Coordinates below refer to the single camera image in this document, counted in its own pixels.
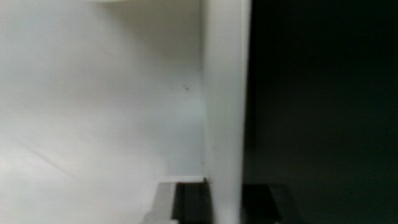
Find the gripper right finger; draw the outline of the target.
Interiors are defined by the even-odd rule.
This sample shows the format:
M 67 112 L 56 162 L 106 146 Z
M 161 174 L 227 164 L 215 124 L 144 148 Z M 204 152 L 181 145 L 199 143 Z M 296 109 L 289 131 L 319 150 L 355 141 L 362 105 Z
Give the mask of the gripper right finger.
M 243 185 L 241 224 L 305 224 L 286 185 Z

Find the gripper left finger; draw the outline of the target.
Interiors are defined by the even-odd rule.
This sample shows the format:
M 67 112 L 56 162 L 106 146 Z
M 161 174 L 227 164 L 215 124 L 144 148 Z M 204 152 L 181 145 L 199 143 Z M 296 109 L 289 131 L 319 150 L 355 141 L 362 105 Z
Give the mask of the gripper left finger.
M 151 210 L 140 224 L 179 224 L 172 217 L 174 211 L 176 184 L 161 182 L 156 187 Z

